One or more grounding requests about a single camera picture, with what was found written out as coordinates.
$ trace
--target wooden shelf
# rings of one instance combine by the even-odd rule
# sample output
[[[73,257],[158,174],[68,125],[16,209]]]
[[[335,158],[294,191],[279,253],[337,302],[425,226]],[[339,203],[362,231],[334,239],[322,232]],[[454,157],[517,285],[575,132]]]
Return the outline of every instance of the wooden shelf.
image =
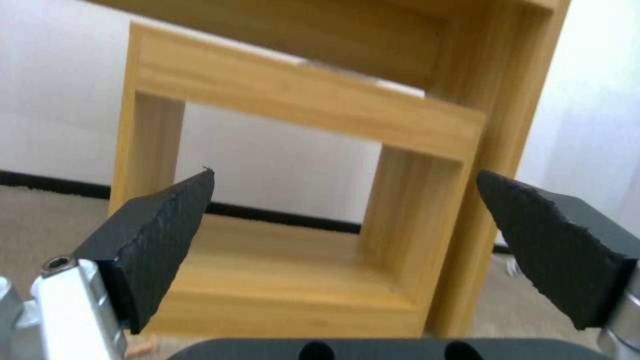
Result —
[[[111,213],[173,183],[186,102],[382,143],[360,238],[207,217],[145,331],[466,335],[495,238],[473,177],[515,173],[569,0],[92,1],[445,100],[133,25]]]
[[[147,331],[198,336],[410,336],[418,308],[359,251],[358,236],[206,215]],[[255,323],[247,325],[247,314]],[[350,313],[363,317],[348,324]],[[381,331],[378,322],[389,322]]]

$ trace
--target black foam pad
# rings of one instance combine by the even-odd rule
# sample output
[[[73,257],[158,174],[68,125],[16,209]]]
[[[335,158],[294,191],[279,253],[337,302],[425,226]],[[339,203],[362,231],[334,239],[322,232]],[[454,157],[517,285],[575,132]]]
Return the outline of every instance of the black foam pad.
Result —
[[[538,291],[576,329],[604,326],[640,258],[640,240],[576,197],[489,171],[477,186]]]
[[[211,201],[206,170],[153,195],[131,199],[74,252],[98,264],[118,319],[133,334],[156,313]]]

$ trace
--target floor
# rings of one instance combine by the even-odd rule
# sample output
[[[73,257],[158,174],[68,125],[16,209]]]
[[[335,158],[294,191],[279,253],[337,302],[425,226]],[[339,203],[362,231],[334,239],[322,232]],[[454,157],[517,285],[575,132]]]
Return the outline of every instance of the floor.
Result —
[[[40,265],[71,252],[106,218],[107,202],[74,195],[0,186],[0,274],[26,298]],[[471,335],[473,337],[555,338],[595,347],[597,330],[576,331],[569,319],[525,277],[510,277],[506,257],[491,259]],[[166,359],[197,339],[157,337],[156,348],[135,359]],[[129,338],[130,348],[148,343]]]

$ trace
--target wooden panel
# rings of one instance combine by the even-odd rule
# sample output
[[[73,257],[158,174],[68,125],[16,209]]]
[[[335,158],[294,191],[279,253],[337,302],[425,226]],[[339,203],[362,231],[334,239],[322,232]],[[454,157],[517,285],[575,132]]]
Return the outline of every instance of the wooden panel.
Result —
[[[385,146],[362,227],[372,254],[420,308],[435,292],[470,165]]]
[[[415,12],[425,15],[440,17],[447,20],[457,19],[461,14],[468,13],[469,9],[476,8],[478,2],[488,4],[484,0],[387,0],[391,3],[401,5]],[[490,0],[499,3],[502,0]],[[554,11],[558,7],[558,0],[511,0],[514,5],[531,4],[539,6],[545,10]]]
[[[184,101],[136,93],[140,39],[129,39],[109,214],[132,197],[173,184]]]
[[[568,3],[561,0],[551,13],[511,1],[479,2],[450,30],[448,56],[467,61],[443,61],[432,91],[485,110],[489,121],[429,313],[433,334],[468,334],[496,234],[475,174],[485,168],[515,175]]]
[[[416,311],[356,235],[206,215],[145,331],[419,336]]]
[[[92,2],[419,87],[431,77],[442,25],[385,1]]]
[[[136,88],[453,160],[476,149],[482,113],[332,72],[141,26]]]

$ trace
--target black baseboard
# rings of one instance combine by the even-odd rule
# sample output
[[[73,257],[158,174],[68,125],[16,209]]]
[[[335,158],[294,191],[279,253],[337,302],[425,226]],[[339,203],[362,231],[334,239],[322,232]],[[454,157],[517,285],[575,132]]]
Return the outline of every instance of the black baseboard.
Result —
[[[0,185],[5,186],[25,186],[31,189],[45,190],[48,192],[56,192],[63,194],[80,195],[84,197],[92,197],[96,199],[109,199],[111,187],[107,185],[84,183],[81,181],[56,179],[53,177],[36,176],[28,174],[20,174],[17,172],[0,170]],[[279,211],[249,208],[246,206],[238,206],[225,204],[222,202],[211,202],[207,206],[207,213],[215,215],[224,215],[228,217],[243,218],[248,220],[257,220],[264,222],[272,222],[276,224],[293,225],[311,227],[314,229],[323,229],[329,231],[339,231],[341,233],[359,234],[361,224],[352,222],[344,222],[338,220],[330,220],[319,217],[308,217],[305,215],[296,215],[290,213],[282,213]],[[503,245],[495,245],[493,252],[498,254],[510,254],[508,247]]]

